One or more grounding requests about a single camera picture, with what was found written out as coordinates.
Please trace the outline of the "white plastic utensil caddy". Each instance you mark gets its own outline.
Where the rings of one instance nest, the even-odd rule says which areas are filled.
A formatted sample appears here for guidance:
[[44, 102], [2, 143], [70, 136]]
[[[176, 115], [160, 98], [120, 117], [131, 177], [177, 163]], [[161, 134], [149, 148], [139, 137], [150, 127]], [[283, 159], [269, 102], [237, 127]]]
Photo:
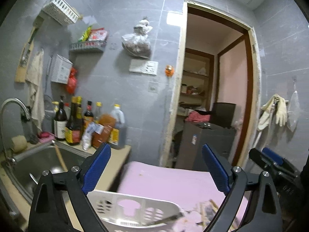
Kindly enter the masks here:
[[87, 198], [108, 231], [172, 231], [177, 221], [154, 226], [145, 224], [183, 213], [173, 202], [141, 196], [93, 190]]

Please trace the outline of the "wooden chopstick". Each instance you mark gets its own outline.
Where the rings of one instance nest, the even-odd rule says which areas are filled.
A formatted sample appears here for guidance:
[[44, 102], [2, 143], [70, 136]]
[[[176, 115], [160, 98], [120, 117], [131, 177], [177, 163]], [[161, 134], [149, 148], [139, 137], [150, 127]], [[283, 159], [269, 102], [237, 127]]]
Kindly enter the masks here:
[[63, 157], [62, 157], [62, 154], [61, 154], [61, 152], [60, 152], [59, 147], [58, 147], [56, 144], [54, 144], [54, 148], [55, 148], [55, 153], [56, 153], [56, 155], [57, 155], [57, 158], [58, 158], [58, 160], [59, 160], [60, 165], [62, 166], [63, 170], [64, 170], [65, 172], [67, 172], [68, 168], [67, 168], [67, 166], [66, 166], [66, 164], [65, 164], [65, 162], [64, 162], [64, 159], [63, 159]]

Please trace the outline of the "silver spoon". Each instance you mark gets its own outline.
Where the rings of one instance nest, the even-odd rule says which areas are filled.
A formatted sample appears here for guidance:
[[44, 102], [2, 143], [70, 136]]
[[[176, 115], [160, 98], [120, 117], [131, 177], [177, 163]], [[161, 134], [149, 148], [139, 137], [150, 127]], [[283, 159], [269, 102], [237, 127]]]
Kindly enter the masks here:
[[182, 217], [184, 217], [184, 214], [182, 212], [179, 212], [179, 213], [177, 213], [175, 215], [166, 217], [164, 219], [156, 220], [156, 221], [153, 221], [153, 222], [146, 223], [145, 226], [154, 226], [154, 225], [159, 225], [159, 224], [173, 223], [173, 222], [177, 221], [178, 219], [180, 219]]

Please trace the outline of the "stainless steel sink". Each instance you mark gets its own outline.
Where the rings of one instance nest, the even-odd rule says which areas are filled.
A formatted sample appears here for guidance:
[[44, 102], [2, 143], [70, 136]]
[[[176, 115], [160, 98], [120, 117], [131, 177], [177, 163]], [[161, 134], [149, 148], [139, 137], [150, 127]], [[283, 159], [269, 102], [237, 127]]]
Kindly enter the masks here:
[[54, 144], [59, 147], [68, 169], [76, 165], [81, 166], [85, 158], [90, 156], [87, 152], [59, 141], [49, 141], [14, 155], [15, 164], [12, 166], [8, 166], [6, 161], [1, 162], [13, 185], [28, 204], [32, 202], [37, 182], [44, 170], [53, 174], [65, 172], [55, 153]]

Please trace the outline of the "hanging rubber gloves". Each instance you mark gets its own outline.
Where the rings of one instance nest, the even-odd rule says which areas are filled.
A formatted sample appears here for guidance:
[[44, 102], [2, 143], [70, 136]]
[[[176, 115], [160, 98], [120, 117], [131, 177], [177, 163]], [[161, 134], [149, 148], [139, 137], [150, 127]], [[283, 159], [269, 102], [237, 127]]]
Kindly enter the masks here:
[[258, 122], [258, 131], [263, 131], [268, 127], [275, 117], [275, 124], [283, 127], [286, 125], [288, 113], [286, 102], [279, 94], [274, 94], [267, 103], [261, 106], [262, 115]]

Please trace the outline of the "chrome faucet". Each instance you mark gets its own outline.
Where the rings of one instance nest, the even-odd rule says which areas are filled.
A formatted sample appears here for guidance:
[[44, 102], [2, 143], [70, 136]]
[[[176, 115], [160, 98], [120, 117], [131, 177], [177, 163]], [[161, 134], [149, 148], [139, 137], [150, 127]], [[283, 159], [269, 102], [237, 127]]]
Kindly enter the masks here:
[[31, 114], [29, 107], [19, 98], [13, 97], [4, 100], [1, 104], [1, 145], [5, 161], [8, 166], [15, 164], [14, 154], [18, 151], [12, 151], [14, 146], [10, 138], [15, 136], [24, 136], [28, 142], [31, 135]]

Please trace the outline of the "soy sauce bottle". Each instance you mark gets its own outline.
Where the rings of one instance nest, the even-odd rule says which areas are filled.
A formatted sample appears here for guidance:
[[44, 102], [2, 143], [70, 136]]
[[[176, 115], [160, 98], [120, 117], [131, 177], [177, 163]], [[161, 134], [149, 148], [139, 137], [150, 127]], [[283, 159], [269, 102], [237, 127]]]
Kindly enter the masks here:
[[70, 146], [78, 145], [82, 137], [82, 122], [77, 118], [77, 97], [71, 98], [70, 117], [65, 127], [65, 140]]

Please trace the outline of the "dark wine bottle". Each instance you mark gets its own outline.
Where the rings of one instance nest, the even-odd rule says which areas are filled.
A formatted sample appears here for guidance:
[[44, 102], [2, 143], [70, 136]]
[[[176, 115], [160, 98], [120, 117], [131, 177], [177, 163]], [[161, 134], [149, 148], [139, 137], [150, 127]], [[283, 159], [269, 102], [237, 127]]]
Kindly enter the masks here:
[[56, 140], [59, 140], [59, 141], [65, 140], [65, 128], [66, 128], [66, 124], [68, 120], [65, 109], [64, 109], [65, 105], [64, 105], [63, 100], [64, 100], [64, 96], [61, 96], [60, 102], [59, 102], [59, 109], [55, 113], [54, 122], [53, 122], [54, 135], [55, 135]]

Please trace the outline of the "large oil jug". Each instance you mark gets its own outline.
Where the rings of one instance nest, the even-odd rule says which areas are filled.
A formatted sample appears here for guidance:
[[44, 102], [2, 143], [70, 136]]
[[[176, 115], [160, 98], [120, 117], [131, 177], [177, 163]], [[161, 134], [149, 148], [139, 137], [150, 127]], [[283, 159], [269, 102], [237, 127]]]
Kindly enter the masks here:
[[110, 133], [108, 142], [114, 149], [123, 149], [126, 142], [127, 126], [124, 113], [121, 111], [121, 106], [115, 104], [110, 115], [116, 120], [116, 123]]

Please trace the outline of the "small sauce bottle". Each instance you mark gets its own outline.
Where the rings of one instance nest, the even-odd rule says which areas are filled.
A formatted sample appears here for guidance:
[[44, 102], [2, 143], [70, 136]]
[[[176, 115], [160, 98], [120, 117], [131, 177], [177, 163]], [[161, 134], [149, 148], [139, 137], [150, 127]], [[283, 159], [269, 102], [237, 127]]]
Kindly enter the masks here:
[[86, 112], [83, 115], [83, 127], [84, 131], [86, 131], [89, 123], [91, 123], [94, 119], [94, 114], [92, 112], [92, 101], [87, 102]]

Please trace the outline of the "orange spice bag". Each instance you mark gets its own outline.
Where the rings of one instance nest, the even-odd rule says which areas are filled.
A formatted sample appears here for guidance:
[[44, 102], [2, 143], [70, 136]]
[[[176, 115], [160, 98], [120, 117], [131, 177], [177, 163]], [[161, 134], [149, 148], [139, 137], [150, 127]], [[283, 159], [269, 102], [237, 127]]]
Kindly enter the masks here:
[[99, 118], [96, 130], [94, 131], [92, 137], [92, 146], [95, 149], [98, 149], [102, 143], [106, 143], [108, 141], [115, 124], [116, 119], [110, 114], [103, 114]]

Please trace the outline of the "wooden knife holder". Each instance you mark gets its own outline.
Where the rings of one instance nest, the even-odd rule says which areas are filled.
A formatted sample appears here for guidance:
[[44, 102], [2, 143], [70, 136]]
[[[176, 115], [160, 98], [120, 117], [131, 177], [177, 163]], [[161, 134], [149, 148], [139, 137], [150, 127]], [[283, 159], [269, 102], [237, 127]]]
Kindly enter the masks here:
[[18, 66], [15, 74], [15, 82], [16, 83], [24, 83], [26, 79], [26, 72], [28, 69], [28, 63], [30, 60], [31, 53], [34, 48], [34, 37], [37, 34], [39, 28], [41, 27], [44, 19], [41, 16], [37, 16], [32, 24], [32, 30], [30, 32], [30, 36], [27, 42], [24, 44], [22, 49]]

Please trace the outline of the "hanging plastic bag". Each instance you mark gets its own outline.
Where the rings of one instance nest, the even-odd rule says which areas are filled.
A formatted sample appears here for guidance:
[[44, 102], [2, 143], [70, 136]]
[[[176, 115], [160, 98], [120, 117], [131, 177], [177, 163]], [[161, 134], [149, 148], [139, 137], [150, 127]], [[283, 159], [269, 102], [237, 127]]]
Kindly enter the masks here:
[[148, 34], [152, 31], [148, 17], [144, 17], [134, 26], [133, 33], [121, 37], [121, 44], [129, 55], [141, 59], [149, 59], [151, 56], [151, 43]]

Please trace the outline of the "white wall switch socket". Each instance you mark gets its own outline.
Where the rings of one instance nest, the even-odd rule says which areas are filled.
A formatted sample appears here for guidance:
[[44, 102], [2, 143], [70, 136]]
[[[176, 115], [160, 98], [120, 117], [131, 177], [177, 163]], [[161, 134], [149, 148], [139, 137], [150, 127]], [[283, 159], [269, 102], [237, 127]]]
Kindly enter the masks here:
[[129, 72], [147, 74], [147, 75], [157, 75], [158, 62], [148, 61], [141, 59], [132, 59]]

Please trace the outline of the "white wall basket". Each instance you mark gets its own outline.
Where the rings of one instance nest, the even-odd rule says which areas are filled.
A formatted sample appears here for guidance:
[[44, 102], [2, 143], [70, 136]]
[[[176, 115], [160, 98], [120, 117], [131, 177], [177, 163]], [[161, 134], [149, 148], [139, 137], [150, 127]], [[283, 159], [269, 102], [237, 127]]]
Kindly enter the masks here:
[[42, 10], [63, 26], [75, 24], [80, 17], [66, 0], [47, 0]]

